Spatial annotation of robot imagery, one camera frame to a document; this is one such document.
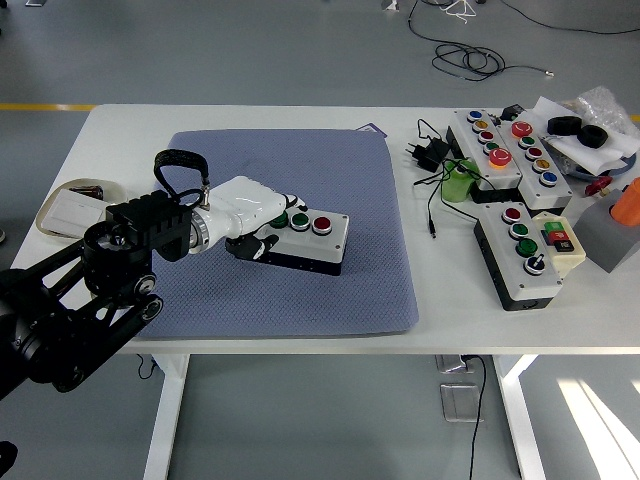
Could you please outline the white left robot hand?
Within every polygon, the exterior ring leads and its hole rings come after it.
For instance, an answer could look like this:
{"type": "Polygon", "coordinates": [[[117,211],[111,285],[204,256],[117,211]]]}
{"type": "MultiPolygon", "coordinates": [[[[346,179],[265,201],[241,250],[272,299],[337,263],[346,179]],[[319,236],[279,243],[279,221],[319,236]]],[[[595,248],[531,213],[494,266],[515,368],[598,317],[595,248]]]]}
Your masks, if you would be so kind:
{"type": "Polygon", "coordinates": [[[255,233],[286,210],[307,210],[296,195],[285,195],[245,176],[237,176],[205,195],[206,203],[192,211],[189,252],[203,252],[223,239],[226,249],[243,260],[257,260],[278,242],[255,233]]]}

